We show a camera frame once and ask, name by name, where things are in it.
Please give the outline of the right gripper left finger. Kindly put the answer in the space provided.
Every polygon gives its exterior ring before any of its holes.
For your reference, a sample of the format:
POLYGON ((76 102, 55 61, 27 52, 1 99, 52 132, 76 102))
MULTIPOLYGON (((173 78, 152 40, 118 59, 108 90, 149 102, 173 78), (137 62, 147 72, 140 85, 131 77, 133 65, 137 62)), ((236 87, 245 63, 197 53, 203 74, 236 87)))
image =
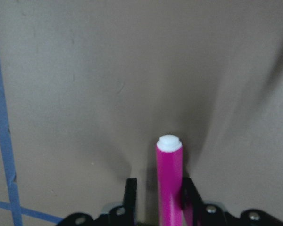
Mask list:
POLYGON ((128 178, 125 185, 123 207, 125 209, 126 226, 136 225, 137 179, 128 178))

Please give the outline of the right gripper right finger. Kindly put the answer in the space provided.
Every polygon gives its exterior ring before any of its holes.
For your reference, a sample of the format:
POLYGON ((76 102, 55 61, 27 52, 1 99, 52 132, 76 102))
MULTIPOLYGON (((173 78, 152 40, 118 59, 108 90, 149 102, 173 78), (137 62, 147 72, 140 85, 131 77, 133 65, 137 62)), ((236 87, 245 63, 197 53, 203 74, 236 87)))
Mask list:
POLYGON ((203 200, 191 178, 182 178, 181 206, 187 226, 200 226, 203 200))

